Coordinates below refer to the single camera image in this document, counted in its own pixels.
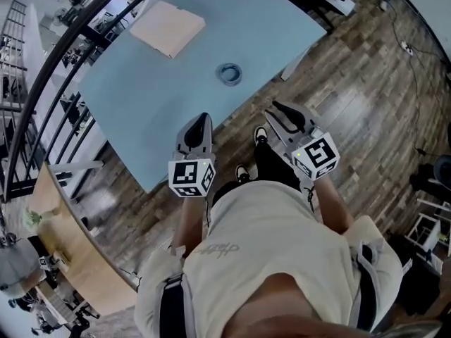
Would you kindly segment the blue tape roll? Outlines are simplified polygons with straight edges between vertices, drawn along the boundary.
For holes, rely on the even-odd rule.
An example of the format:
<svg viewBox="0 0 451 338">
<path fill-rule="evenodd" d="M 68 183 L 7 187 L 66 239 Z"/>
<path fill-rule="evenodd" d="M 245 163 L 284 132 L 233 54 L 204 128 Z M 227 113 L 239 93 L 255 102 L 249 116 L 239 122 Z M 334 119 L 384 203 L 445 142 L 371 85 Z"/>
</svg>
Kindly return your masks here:
<svg viewBox="0 0 451 338">
<path fill-rule="evenodd" d="M 216 76 L 225 86 L 234 87 L 242 80 L 242 70 L 235 63 L 224 63 L 217 67 Z"/>
</svg>

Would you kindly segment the white table leg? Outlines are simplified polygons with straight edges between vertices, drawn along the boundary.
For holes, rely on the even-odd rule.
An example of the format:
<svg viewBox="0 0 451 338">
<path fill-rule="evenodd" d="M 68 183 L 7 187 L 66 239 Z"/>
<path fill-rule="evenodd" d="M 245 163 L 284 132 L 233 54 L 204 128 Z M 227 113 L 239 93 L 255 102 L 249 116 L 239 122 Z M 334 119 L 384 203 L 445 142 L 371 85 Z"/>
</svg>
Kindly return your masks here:
<svg viewBox="0 0 451 338">
<path fill-rule="evenodd" d="M 285 69 L 280 74 L 280 78 L 282 81 L 286 82 L 287 80 L 290 79 L 290 76 L 294 73 L 294 71 L 296 70 L 297 66 L 301 63 L 303 58 L 308 54 L 309 50 L 310 47 L 306 48 L 298 57 L 296 57 L 289 64 L 287 64 Z"/>
</svg>

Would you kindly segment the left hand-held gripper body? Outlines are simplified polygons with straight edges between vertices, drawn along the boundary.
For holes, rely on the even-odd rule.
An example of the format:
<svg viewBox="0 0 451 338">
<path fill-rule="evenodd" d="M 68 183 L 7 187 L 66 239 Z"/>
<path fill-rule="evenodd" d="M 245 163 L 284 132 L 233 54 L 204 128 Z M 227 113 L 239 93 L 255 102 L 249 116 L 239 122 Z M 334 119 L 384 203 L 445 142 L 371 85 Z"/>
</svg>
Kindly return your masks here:
<svg viewBox="0 0 451 338">
<path fill-rule="evenodd" d="M 180 198 L 206 197 L 216 176 L 212 149 L 178 149 L 168 162 L 168 186 Z"/>
</svg>

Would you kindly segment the black metal railing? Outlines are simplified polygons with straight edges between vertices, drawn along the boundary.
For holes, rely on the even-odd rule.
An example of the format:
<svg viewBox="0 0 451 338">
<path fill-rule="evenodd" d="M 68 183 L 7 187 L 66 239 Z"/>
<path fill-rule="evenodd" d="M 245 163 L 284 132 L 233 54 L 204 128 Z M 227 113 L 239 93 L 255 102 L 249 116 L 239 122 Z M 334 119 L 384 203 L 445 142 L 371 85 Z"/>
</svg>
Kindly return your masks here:
<svg viewBox="0 0 451 338">
<path fill-rule="evenodd" d="M 106 39 L 108 32 L 117 25 L 122 18 L 139 3 L 144 0 L 135 0 L 131 4 L 127 5 L 116 17 L 107 25 L 106 29 L 99 33 L 96 37 L 92 37 L 90 40 L 92 43 L 86 49 L 85 53 L 75 64 L 74 68 L 69 72 L 67 78 L 64 80 L 61 88 L 55 93 L 50 106 L 47 109 L 47 113 L 44 117 L 42 126 L 35 135 L 34 141 L 29 142 L 28 132 L 29 128 L 33 126 L 33 113 L 37 103 L 39 102 L 44 89 L 51 80 L 58 63 L 61 62 L 64 54 L 69 50 L 72 43 L 79 35 L 81 35 L 88 27 L 89 23 L 94 17 L 106 7 L 106 5 L 112 0 L 94 0 L 85 8 L 82 13 L 75 19 L 75 22 L 68 28 L 59 39 L 56 47 L 49 54 L 49 57 L 45 60 L 41 70 L 37 74 L 37 77 L 29 89 L 25 105 L 20 112 L 20 121 L 15 129 L 15 134 L 12 138 L 10 150 L 8 153 L 8 166 L 5 171 L 0 170 L 0 187 L 2 194 L 0 195 L 0 201 L 3 203 L 9 202 L 11 199 L 22 197 L 32 193 L 32 189 L 35 186 L 36 179 L 30 176 L 30 170 L 32 165 L 36 165 L 40 168 L 42 165 L 36 161 L 36 151 L 41 146 L 41 138 L 47 127 L 49 119 L 58 105 L 62 94 L 65 92 L 68 84 L 75 77 L 76 72 L 80 69 L 81 65 L 87 60 L 89 55 L 97 47 L 107 49 L 111 43 Z"/>
</svg>

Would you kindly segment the person's left forearm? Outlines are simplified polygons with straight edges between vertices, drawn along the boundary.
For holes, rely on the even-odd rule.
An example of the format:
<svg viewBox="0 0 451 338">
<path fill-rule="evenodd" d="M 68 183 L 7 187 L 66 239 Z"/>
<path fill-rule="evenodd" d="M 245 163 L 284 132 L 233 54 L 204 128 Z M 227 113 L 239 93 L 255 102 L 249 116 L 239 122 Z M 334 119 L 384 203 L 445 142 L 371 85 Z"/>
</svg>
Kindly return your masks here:
<svg viewBox="0 0 451 338">
<path fill-rule="evenodd" d="M 184 199 L 180 219 L 171 241 L 171 253 L 176 255 L 185 248 L 187 257 L 202 242 L 203 220 L 208 201 L 204 197 Z"/>
</svg>

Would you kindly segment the small potted plant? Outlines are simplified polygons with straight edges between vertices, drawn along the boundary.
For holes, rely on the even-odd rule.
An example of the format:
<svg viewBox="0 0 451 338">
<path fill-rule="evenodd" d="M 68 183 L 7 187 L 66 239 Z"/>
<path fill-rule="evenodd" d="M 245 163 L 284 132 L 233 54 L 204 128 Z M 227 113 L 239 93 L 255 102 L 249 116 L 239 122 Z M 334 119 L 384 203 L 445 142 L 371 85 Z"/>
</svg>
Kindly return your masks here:
<svg viewBox="0 0 451 338">
<path fill-rule="evenodd" d="M 51 209 L 50 211 L 45 211 L 43 213 L 37 213 L 26 208 L 23 211 L 23 224 L 28 230 L 34 230 L 42 221 L 53 218 L 58 215 L 59 211 L 57 208 Z"/>
</svg>

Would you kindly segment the flat beige cardboard box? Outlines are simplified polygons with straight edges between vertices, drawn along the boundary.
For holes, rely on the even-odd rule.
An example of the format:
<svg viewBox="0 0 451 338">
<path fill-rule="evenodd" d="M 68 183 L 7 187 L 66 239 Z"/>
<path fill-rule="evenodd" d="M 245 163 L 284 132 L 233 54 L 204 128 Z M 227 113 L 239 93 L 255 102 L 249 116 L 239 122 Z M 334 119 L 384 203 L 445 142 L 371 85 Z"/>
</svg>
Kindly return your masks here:
<svg viewBox="0 0 451 338">
<path fill-rule="evenodd" d="M 158 1 L 140 16 L 130 33 L 166 57 L 175 58 L 205 26 L 202 17 Z"/>
</svg>

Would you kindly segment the person's right forearm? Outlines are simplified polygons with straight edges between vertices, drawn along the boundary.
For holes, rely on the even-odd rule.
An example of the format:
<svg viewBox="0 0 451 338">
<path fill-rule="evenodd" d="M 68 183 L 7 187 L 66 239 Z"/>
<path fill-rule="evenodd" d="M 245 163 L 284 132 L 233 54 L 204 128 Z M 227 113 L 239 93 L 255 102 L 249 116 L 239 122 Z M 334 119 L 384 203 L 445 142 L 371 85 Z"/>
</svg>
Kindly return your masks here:
<svg viewBox="0 0 451 338">
<path fill-rule="evenodd" d="M 323 224 L 338 234 L 344 234 L 354 223 L 345 202 L 328 175 L 314 181 Z"/>
</svg>

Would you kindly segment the person's black trousers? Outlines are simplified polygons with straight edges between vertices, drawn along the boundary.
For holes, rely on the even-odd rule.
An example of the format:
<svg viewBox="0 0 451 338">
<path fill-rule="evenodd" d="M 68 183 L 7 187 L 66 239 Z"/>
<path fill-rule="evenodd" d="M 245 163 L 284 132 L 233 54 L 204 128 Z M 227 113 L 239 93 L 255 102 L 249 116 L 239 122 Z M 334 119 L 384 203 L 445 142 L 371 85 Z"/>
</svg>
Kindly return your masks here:
<svg viewBox="0 0 451 338">
<path fill-rule="evenodd" d="M 300 180 L 294 170 L 270 147 L 268 143 L 259 144 L 254 148 L 254 160 L 257 165 L 257 178 L 246 183 L 236 180 L 224 184 L 214 195 L 213 205 L 217 201 L 241 185 L 257 181 L 273 181 L 287 185 L 297 191 L 300 189 Z"/>
</svg>

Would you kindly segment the black office chair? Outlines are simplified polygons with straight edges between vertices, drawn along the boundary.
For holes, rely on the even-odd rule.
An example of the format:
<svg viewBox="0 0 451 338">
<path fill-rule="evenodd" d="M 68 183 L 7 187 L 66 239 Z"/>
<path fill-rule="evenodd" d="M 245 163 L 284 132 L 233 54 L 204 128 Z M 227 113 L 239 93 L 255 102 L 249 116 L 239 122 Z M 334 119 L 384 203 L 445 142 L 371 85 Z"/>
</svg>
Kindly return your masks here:
<svg viewBox="0 0 451 338">
<path fill-rule="evenodd" d="M 420 164 L 409 177 L 412 189 L 423 191 L 451 204 L 451 155 L 442 155 L 434 164 Z"/>
</svg>

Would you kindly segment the wooden table with white legs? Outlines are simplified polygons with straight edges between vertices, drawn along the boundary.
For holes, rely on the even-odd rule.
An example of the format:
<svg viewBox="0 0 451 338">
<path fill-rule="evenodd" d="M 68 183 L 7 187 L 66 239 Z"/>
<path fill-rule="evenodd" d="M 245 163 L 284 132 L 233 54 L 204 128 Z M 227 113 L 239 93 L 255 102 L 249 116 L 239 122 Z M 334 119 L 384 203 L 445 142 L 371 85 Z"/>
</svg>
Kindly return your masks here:
<svg viewBox="0 0 451 338">
<path fill-rule="evenodd" d="M 137 292 L 132 282 L 94 241 L 46 164 L 27 207 L 42 217 L 37 235 L 47 251 L 66 260 L 62 274 L 97 313 L 111 315 L 135 305 Z"/>
</svg>

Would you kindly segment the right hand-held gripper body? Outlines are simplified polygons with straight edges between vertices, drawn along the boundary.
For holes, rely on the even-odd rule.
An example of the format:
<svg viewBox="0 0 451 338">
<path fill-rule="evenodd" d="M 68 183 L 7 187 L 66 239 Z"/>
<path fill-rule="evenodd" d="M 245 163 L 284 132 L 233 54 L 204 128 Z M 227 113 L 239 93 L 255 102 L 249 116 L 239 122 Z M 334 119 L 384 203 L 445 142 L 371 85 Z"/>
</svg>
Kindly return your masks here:
<svg viewBox="0 0 451 338">
<path fill-rule="evenodd" d="M 310 180 L 317 180 L 334 170 L 340 160 L 338 149 L 328 132 L 310 127 L 306 132 L 287 133 L 287 157 L 294 169 Z"/>
</svg>

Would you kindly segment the person's cream-shirted torso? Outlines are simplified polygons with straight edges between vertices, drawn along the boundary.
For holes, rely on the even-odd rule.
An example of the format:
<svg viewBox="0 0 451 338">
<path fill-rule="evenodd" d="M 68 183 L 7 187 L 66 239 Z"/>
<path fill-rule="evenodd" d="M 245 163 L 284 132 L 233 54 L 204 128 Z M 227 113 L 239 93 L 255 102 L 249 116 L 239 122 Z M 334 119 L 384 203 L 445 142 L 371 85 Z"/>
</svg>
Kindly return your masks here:
<svg viewBox="0 0 451 338">
<path fill-rule="evenodd" d="M 144 338 L 159 334 L 165 281 L 182 275 L 199 338 L 221 338 L 227 322 L 268 277 L 291 277 L 319 317 L 357 325 L 368 273 L 376 290 L 378 324 L 400 290 L 402 265 L 369 216 L 339 234 L 315 220 L 301 194 L 284 184 L 256 181 L 238 187 L 211 209 L 206 238 L 182 250 L 154 251 L 144 266 L 135 322 Z"/>
</svg>

